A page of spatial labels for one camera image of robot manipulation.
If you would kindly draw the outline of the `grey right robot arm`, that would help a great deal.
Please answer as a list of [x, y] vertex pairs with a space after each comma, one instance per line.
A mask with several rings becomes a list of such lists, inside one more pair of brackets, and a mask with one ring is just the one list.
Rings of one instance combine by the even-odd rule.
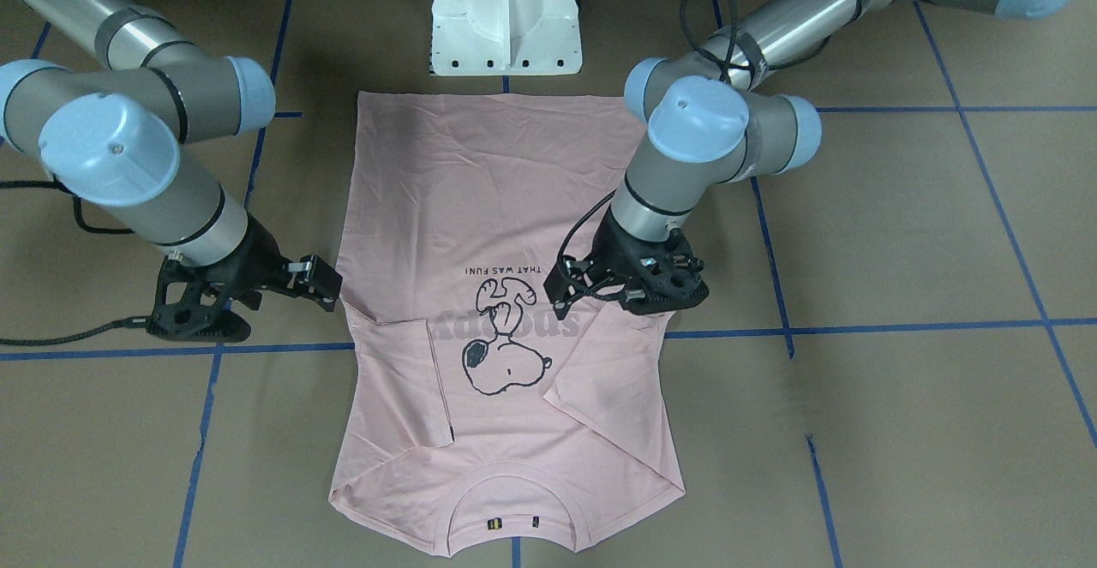
[[90, 202], [165, 257], [152, 311], [68, 341], [137, 327], [176, 342], [240, 343], [251, 329], [230, 303], [257, 310], [267, 291], [333, 311], [342, 284], [333, 268], [319, 255], [282, 255], [274, 236], [183, 150], [274, 120], [278, 96], [262, 65], [212, 56], [133, 0], [16, 2], [103, 69], [4, 64], [4, 141], [39, 162], [39, 185], [69, 194], [75, 214]]

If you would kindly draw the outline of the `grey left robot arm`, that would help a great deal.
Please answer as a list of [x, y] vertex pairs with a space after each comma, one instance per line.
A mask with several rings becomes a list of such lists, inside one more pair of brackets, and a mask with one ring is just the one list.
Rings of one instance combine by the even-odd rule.
[[[730, 11], [724, 27], [677, 60], [653, 57], [627, 73], [624, 100], [646, 130], [604, 211], [590, 252], [559, 250], [544, 287], [557, 319], [583, 298], [617, 302], [631, 314], [700, 305], [709, 294], [703, 261], [683, 224], [705, 190], [774, 175], [818, 154], [818, 109], [800, 96], [757, 88], [780, 69], [819, 54], [840, 29], [905, 0], [772, 0], [748, 18]], [[1072, 0], [917, 0], [1003, 19], [1042, 19]]]

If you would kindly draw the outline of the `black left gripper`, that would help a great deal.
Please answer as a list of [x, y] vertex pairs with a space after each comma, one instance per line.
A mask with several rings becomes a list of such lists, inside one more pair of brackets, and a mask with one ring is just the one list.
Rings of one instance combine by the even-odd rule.
[[627, 235], [606, 213], [583, 260], [565, 254], [572, 236], [587, 221], [588, 211], [572, 226], [551, 265], [544, 289], [556, 317], [566, 317], [585, 297], [617, 302], [631, 314], [647, 315], [694, 308], [710, 289], [701, 276], [703, 261], [693, 254], [681, 229], [667, 240], [647, 242]]

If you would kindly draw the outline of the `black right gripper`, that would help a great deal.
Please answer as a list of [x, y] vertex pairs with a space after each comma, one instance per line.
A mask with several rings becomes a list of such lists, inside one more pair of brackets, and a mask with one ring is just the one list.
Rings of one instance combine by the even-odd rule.
[[230, 310], [231, 300], [258, 310], [261, 292], [269, 289], [333, 308], [343, 282], [320, 255], [290, 262], [271, 232], [250, 217], [242, 243], [219, 262], [185, 266], [163, 260], [146, 331], [176, 342], [240, 343], [251, 327]]

